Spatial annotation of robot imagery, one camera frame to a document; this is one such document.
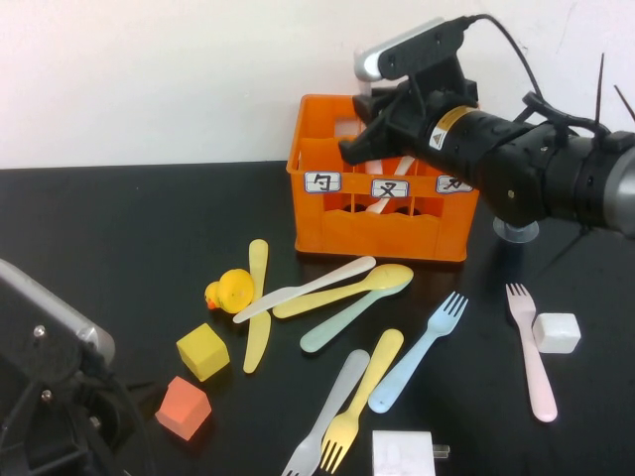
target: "white block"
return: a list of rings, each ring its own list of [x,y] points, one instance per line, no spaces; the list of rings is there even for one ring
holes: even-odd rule
[[[374,476],[435,476],[433,437],[427,431],[373,431]]]
[[[574,314],[543,313],[534,322],[534,339],[545,354],[571,354],[580,339]]]

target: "black table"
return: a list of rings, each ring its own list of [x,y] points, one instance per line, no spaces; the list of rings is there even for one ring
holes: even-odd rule
[[[346,258],[299,256],[282,163],[130,167],[0,173],[0,256],[94,319],[117,343],[114,368],[128,380],[195,379],[175,342],[209,322],[231,368],[201,387],[213,418],[185,443],[155,421],[148,429],[163,475],[277,476],[318,415],[347,354],[372,352],[394,326],[410,346],[452,290],[470,297],[450,338],[435,344],[395,407],[367,410],[341,476],[370,475],[371,431],[431,431],[451,447],[440,475],[616,475],[635,467],[635,245],[593,233],[540,275],[577,233],[542,224],[526,246],[501,243],[479,206],[464,266],[411,263],[415,279],[378,301],[317,356],[299,340],[352,299],[275,321],[253,376],[242,372],[246,326],[210,315],[205,286],[248,268],[251,240],[270,244],[266,291],[316,278]],[[572,355],[545,355],[560,415],[537,422],[529,407],[516,328],[503,285],[523,282],[539,311],[577,315]],[[120,460],[142,474],[133,436]]]

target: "yellow warning label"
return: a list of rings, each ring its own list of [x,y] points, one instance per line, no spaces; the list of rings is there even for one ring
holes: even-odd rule
[[[445,136],[451,127],[465,114],[477,109],[468,106],[458,106],[447,112],[444,117],[437,123],[433,133],[430,136],[429,145],[433,149],[440,151],[444,146]]]

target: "orange block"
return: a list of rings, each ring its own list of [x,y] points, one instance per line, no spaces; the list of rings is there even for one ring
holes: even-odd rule
[[[176,377],[168,386],[157,420],[165,428],[189,440],[211,414],[211,405],[205,392]]]

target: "orange plastic crate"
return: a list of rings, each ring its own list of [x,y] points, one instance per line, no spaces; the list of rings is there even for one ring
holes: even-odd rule
[[[354,134],[356,124],[351,96],[309,95],[302,100],[287,162],[298,233],[296,249],[464,261],[478,192],[462,191],[463,185],[450,187],[450,193],[438,193],[438,182],[447,184],[450,178],[419,160],[402,177],[391,175],[401,158],[382,161],[382,176],[367,174],[364,164],[348,165],[337,147],[347,136],[336,136],[335,131],[352,125]],[[360,211],[379,199],[372,196],[372,190],[379,191],[382,184],[375,180],[398,180],[397,188],[407,188],[407,196],[391,198],[381,214]]]

